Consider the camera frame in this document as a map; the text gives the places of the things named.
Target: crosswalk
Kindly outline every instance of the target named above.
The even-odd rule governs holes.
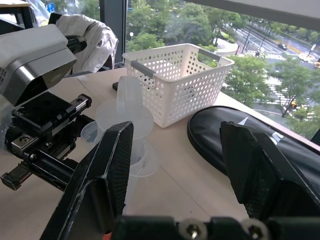
[[[256,56],[256,51],[248,50],[243,54],[239,54],[239,57],[245,57],[245,56],[250,56],[250,57],[255,57]],[[286,60],[282,55],[279,54],[273,54],[273,53],[260,53],[260,57],[265,57],[266,59],[273,59],[273,60]]]
[[[266,79],[264,80],[265,84],[268,85],[269,89],[273,92],[274,95],[276,95],[277,99],[274,99],[274,101],[268,102],[268,104],[280,104],[280,105],[286,105],[288,104],[288,98],[285,97],[284,93],[288,91],[287,88],[282,89],[281,92],[277,91],[277,86],[281,86],[281,81],[278,78],[266,76]]]
[[[277,96],[277,99],[273,99],[273,101],[268,101],[267,104],[275,104],[275,105],[281,105],[284,110],[286,110],[286,107],[288,105],[289,99],[284,96],[284,93],[288,91],[287,88],[284,88],[281,90],[281,92],[277,91],[277,86],[280,86],[282,83],[278,78],[275,77],[269,77],[265,76],[266,79],[264,80],[265,84],[268,85],[269,89],[273,92],[274,95]],[[295,109],[290,110],[289,115],[292,117],[292,112],[296,112],[301,108],[308,109],[310,106],[306,104],[301,104],[297,106]],[[314,117],[314,112],[308,112],[306,121],[311,120]]]

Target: green foliage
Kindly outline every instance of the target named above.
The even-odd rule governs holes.
[[[222,91],[250,108],[257,100],[261,104],[270,101],[270,90],[264,82],[267,61],[252,56],[229,58],[235,64],[225,79],[228,87]]]
[[[289,28],[288,28],[288,32],[290,33],[290,34],[293,34],[293,33],[295,33],[296,32],[296,29],[297,29],[297,27],[296,26],[289,26]]]
[[[232,23],[232,27],[235,28],[235,30],[243,29],[248,23],[248,19],[245,15],[240,15],[236,12],[231,12],[228,20]]]
[[[132,11],[127,14],[127,30],[126,33],[131,32],[137,36],[140,33],[157,34],[155,12],[147,4],[146,0],[133,0]]]
[[[286,121],[292,131],[311,140],[320,127],[320,106],[308,110],[301,108],[293,113],[293,117],[288,116]]]
[[[202,46],[201,44],[199,45],[200,48],[207,50],[208,52],[214,53],[217,48],[214,45],[208,45],[208,46]],[[215,68],[218,65],[218,62],[216,60],[213,60],[212,58],[205,56],[203,54],[199,54],[198,60],[201,63],[204,63],[208,65],[211,68]]]
[[[312,85],[312,91],[308,93],[308,97],[317,104],[320,104],[320,71],[318,69],[311,71],[310,84]]]
[[[226,40],[227,42],[234,44],[236,42],[236,40],[235,40],[236,32],[233,29],[229,29],[228,33],[220,31],[220,36],[223,40]]]
[[[82,4],[81,14],[100,21],[100,8],[97,0],[83,0]]]
[[[298,34],[298,36],[302,39],[305,39],[306,38],[306,34],[307,34],[307,29],[303,28],[303,27],[300,27],[296,33]]]
[[[211,29],[214,30],[216,26],[221,28],[223,26],[222,20],[224,19],[225,10],[204,6],[204,12],[206,13]]]
[[[310,37],[309,37],[309,41],[310,41],[311,43],[318,43],[318,42],[320,42],[320,33],[319,33],[319,32],[316,32],[316,31],[311,32]]]
[[[179,10],[179,0],[146,0],[147,4],[150,5],[150,7],[157,12],[166,12],[166,11],[172,11],[172,9],[175,9],[175,11]]]
[[[236,31],[233,30],[232,28],[229,28],[229,29],[227,30],[227,33],[228,33],[228,35],[229,35],[229,38],[228,38],[229,43],[234,44],[234,43],[236,42],[236,39],[237,39]]]
[[[191,43],[209,45],[213,38],[208,16],[203,8],[194,3],[187,3],[180,15],[172,15],[165,28],[166,43]]]
[[[71,4],[67,0],[41,0],[45,5],[53,3],[54,10],[59,14],[83,14],[89,18],[100,20],[99,1],[80,0],[79,7]]]
[[[157,39],[157,36],[150,33],[139,33],[133,38],[133,41],[126,43],[126,52],[140,51],[145,49],[154,49],[164,47],[162,39]]]
[[[286,27],[287,25],[283,23],[279,23],[275,21],[271,23],[271,31],[276,34],[282,33]]]
[[[285,103],[285,109],[279,106],[282,117],[288,114],[291,103],[298,98],[302,98],[314,81],[312,72],[301,66],[299,59],[294,59],[288,55],[284,55],[284,57],[286,58],[285,61],[277,62],[274,65],[282,77],[282,84],[276,87],[276,91],[282,93],[288,99]]]

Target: glass window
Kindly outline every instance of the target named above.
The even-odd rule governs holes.
[[[7,20],[12,23],[17,23],[16,17],[13,14],[1,14],[0,19]]]
[[[53,3],[58,14],[83,14],[100,21],[99,0],[41,0],[45,5]]]
[[[307,139],[320,128],[319,32],[183,0],[128,6],[127,52],[191,43],[228,55],[222,92]]]

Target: black bag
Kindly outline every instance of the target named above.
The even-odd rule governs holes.
[[[265,132],[282,154],[294,163],[320,192],[320,152],[245,112],[224,106],[212,106],[195,113],[187,126],[187,135],[192,146],[216,169],[227,174],[220,141],[220,126],[224,121]]]

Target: basket handle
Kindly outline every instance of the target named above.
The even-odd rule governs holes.
[[[131,67],[134,69],[140,71],[144,75],[148,76],[149,78],[153,79],[155,71],[151,70],[150,68],[146,67],[145,65],[142,65],[138,61],[131,61]]]
[[[207,56],[209,58],[212,58],[213,60],[216,60],[218,62],[219,62],[219,60],[221,58],[220,56],[218,56],[218,55],[216,55],[216,54],[214,54],[214,53],[212,53],[210,51],[204,50],[202,48],[199,48],[198,56],[199,56],[199,54],[205,55],[205,56]]]

